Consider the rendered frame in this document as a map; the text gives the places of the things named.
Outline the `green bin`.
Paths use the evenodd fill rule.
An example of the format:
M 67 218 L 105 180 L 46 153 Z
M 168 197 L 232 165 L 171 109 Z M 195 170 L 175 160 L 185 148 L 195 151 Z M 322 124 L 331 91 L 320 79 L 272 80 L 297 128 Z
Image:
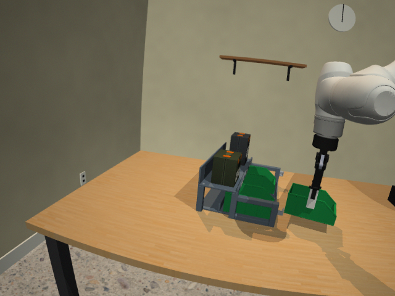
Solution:
M 284 213 L 333 226 L 336 221 L 336 202 L 327 191 L 319 189 L 314 209 L 307 208 L 310 188 L 293 183 L 285 205 Z
M 271 200 L 275 201 L 275 199 L 264 189 L 264 187 L 260 186 L 253 186 L 250 184 L 242 184 L 239 194 L 245 195 L 248 197 L 254 197 L 264 200 Z M 225 192 L 225 200 L 223 205 L 223 211 L 229 212 L 230 211 L 230 203 L 231 203 L 231 195 L 232 192 Z M 249 216 L 256 216 L 259 218 L 270 218 L 272 208 L 253 205 L 249 203 L 242 203 L 238 202 L 236 207 L 236 213 L 249 215 Z
M 276 177 L 267 168 L 252 165 L 249 167 L 243 181 L 243 184 L 264 187 L 270 194 L 275 192 L 275 183 Z

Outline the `black case with orange latches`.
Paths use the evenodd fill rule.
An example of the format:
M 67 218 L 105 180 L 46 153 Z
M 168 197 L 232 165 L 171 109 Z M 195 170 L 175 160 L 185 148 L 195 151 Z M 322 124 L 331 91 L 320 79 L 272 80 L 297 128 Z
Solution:
M 250 134 L 234 132 L 231 135 L 230 151 L 241 152 L 241 165 L 245 166 L 249 151 Z

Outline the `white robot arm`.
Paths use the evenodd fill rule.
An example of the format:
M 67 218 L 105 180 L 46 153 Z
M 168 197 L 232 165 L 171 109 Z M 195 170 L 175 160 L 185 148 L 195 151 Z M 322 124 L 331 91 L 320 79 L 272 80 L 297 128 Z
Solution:
M 345 119 L 365 125 L 384 123 L 395 116 L 395 61 L 353 73 L 345 62 L 322 67 L 315 93 L 314 130 L 317 136 L 337 139 Z

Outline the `grey metal shelf rack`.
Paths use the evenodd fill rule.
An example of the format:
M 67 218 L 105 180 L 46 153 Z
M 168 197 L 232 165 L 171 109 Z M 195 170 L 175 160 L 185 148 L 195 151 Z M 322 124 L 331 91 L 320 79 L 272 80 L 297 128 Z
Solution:
M 280 168 L 275 167 L 275 166 L 268 166 L 268 165 L 261 165 L 261 164 L 257 164 L 257 163 L 251 163 L 251 159 L 252 159 L 252 157 L 251 157 L 251 159 L 249 159 L 249 158 L 247 159 L 245 166 L 243 166 L 243 165 L 240 166 L 239 178 L 238 178 L 234 187 L 223 186 L 223 185 L 211 183 L 212 165 L 213 165 L 214 155 L 220 149 L 226 150 L 226 144 L 227 143 L 225 142 L 210 158 L 208 158 L 199 167 L 199 181 L 198 181 L 198 189 L 197 189 L 196 211 L 201 212 L 204 209 L 204 210 L 208 210 L 208 211 L 212 211 L 212 212 L 226 214 L 226 215 L 228 215 L 228 218 L 231 218 L 234 220 L 240 220 L 240 221 L 245 221 L 248 223 L 260 224 L 260 225 L 270 226 L 270 227 L 274 228 L 277 215 L 283 216 L 283 212 L 285 210 L 285 208 L 283 208 L 282 211 L 278 210 L 279 202 L 277 202 L 278 179 L 279 179 L 279 176 L 283 177 L 282 174 L 284 174 L 284 171 L 280 171 Z M 270 171 L 275 171 L 275 177 L 276 177 L 275 192 L 274 192 L 274 194 L 270 194 L 275 199 L 275 201 L 258 199 L 258 198 L 254 198 L 254 197 L 248 197 L 245 195 L 239 195 L 239 190 L 243 184 L 243 181 L 245 179 L 245 176 L 247 174 L 250 164 L 253 166 L 257 166 L 257 167 L 267 168 Z M 204 197 L 205 187 L 208 187 L 211 189 L 207 193 L 207 195 Z M 229 212 L 223 211 L 225 191 L 232 192 Z M 276 195 L 276 198 L 275 198 L 275 195 Z M 247 204 L 253 204 L 253 205 L 259 205 L 259 206 L 263 206 L 263 207 L 272 208 L 269 220 L 265 219 L 265 218 L 259 218 L 259 217 L 255 217 L 255 216 L 249 216 L 249 215 L 236 213 L 236 207 L 237 207 L 238 202 L 244 202 Z

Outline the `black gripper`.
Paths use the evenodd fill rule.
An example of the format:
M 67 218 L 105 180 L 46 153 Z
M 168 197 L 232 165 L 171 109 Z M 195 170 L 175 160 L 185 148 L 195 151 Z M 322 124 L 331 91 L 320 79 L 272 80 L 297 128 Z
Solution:
M 318 192 L 319 189 L 322 187 L 320 186 L 322 177 L 323 177 L 323 172 L 326 169 L 326 165 L 329 160 L 329 155 L 327 154 L 328 151 L 336 151 L 338 147 L 338 141 L 339 139 L 329 139 L 329 138 L 323 138 L 321 136 L 317 136 L 314 134 L 314 139 L 312 145 L 320 149 L 320 152 L 317 152 L 316 158 L 315 158 L 315 174 L 314 178 L 312 180 L 312 185 L 309 186 L 310 192 L 309 192 L 309 197 L 307 200 L 307 208 L 314 209 L 315 203 L 317 200 Z M 317 164 L 317 165 L 316 165 Z

